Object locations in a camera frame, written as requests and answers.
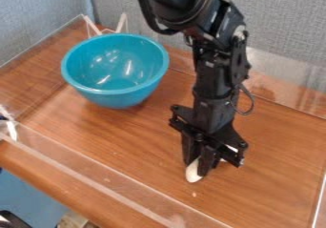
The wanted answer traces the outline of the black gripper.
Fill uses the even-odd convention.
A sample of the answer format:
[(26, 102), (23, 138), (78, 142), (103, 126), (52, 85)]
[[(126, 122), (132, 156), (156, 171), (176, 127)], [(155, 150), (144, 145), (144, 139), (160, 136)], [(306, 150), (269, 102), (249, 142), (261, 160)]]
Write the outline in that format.
[(242, 166), (249, 143), (233, 127), (231, 105), (174, 105), (171, 111), (170, 125), (181, 133), (183, 162), (190, 165), (199, 158), (199, 176), (217, 167), (221, 157), (233, 166)]

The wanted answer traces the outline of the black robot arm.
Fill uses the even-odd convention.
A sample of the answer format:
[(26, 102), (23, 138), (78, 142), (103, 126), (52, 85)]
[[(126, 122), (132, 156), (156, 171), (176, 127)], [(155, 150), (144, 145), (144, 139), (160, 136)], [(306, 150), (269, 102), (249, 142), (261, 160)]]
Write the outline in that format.
[(245, 17), (230, 0), (138, 1), (150, 28), (181, 32), (193, 49), (194, 106), (172, 106), (170, 124), (181, 132), (186, 174), (203, 177), (221, 161), (241, 166), (249, 148), (233, 127), (251, 69)]

